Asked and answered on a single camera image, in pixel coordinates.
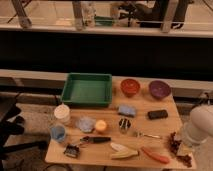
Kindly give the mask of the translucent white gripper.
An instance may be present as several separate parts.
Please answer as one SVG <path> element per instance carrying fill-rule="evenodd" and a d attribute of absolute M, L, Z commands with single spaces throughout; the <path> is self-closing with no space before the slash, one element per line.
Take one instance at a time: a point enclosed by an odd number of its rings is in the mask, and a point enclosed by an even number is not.
<path fill-rule="evenodd" d="M 182 142 L 189 147 L 199 146 L 206 142 L 208 135 L 191 122 L 185 123 L 180 129 Z"/>

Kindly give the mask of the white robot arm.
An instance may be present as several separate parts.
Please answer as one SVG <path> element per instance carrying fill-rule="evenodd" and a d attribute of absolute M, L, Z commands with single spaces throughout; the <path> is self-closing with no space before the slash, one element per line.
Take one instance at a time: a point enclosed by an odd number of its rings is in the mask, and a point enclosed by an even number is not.
<path fill-rule="evenodd" d="M 213 137 L 213 105 L 201 105 L 190 112 L 190 119 L 181 128 L 181 139 L 189 147 L 203 144 Z"/>

